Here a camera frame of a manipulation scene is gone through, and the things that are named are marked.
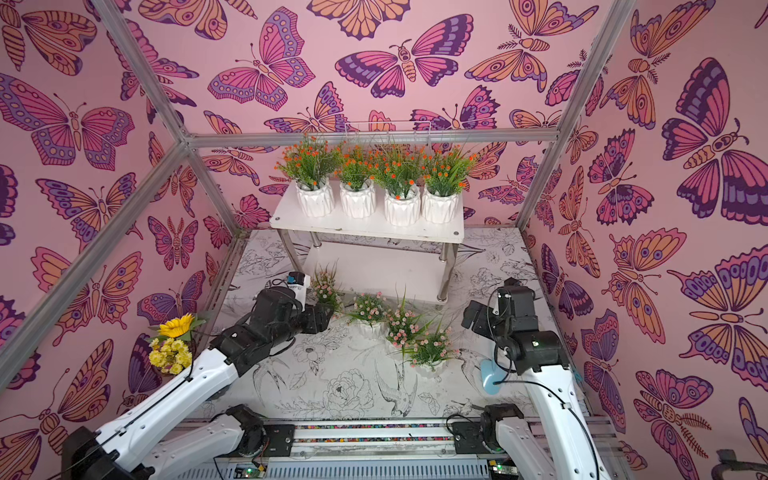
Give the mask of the orange potted plant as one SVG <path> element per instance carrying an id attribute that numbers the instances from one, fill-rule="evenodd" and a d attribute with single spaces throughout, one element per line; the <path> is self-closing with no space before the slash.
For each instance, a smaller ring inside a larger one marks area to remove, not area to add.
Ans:
<path id="1" fill-rule="evenodd" d="M 287 147 L 276 169 L 296 185 L 302 212 L 310 218 L 329 215 L 334 209 L 331 177 L 338 170 L 342 152 L 316 137 L 305 136 Z"/>
<path id="2" fill-rule="evenodd" d="M 375 149 L 372 159 L 374 182 L 384 191 L 385 219 L 395 227 L 415 224 L 421 211 L 417 153 L 408 146 L 389 145 Z"/>
<path id="3" fill-rule="evenodd" d="M 342 211 L 352 219 L 368 218 L 376 208 L 374 165 L 370 155 L 361 146 L 346 145 L 338 148 L 338 154 L 336 177 Z"/>
<path id="4" fill-rule="evenodd" d="M 475 155 L 461 147 L 424 157 L 421 161 L 424 182 L 422 214 L 428 222 L 446 224 L 453 219 L 467 177 L 475 164 Z"/>

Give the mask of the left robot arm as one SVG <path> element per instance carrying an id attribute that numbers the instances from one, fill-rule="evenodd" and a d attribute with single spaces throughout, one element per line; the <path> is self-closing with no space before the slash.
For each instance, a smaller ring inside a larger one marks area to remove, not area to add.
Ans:
<path id="1" fill-rule="evenodd" d="M 174 439 L 168 434 L 206 400 L 300 334 L 324 332 L 327 305 L 308 304 L 303 286 L 262 290 L 251 310 L 220 334 L 180 375 L 95 431 L 81 427 L 64 442 L 60 479 L 167 479 L 233 452 L 262 454 L 264 421 L 246 405 L 228 408 Z"/>

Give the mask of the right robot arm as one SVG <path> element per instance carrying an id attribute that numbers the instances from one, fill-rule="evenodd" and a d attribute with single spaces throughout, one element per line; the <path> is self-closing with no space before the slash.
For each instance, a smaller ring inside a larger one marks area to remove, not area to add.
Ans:
<path id="1" fill-rule="evenodd" d="M 522 385 L 540 422 L 546 447 L 513 403 L 485 406 L 479 434 L 487 450 L 505 453 L 522 479 L 609 479 L 611 477 L 576 395 L 576 381 L 558 334 L 539 327 L 535 292 L 508 278 L 486 304 L 471 301 L 462 326 L 491 340 L 508 365 L 496 386 Z"/>

